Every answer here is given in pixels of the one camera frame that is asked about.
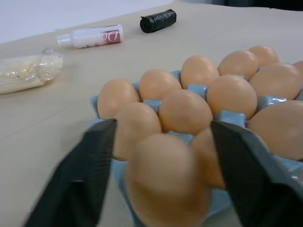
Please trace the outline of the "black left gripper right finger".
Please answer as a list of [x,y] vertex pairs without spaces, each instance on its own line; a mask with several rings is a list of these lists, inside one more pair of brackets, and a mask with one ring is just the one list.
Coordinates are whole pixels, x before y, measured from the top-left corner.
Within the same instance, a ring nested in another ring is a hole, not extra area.
[[222,121],[212,121],[211,128],[223,180],[242,225],[301,227],[302,183],[254,132]]

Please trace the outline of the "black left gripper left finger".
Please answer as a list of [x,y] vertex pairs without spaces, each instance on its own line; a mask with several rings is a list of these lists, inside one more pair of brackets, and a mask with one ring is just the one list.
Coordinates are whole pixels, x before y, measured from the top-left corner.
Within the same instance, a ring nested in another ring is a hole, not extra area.
[[116,120],[98,122],[59,163],[26,227],[96,227],[110,176]]

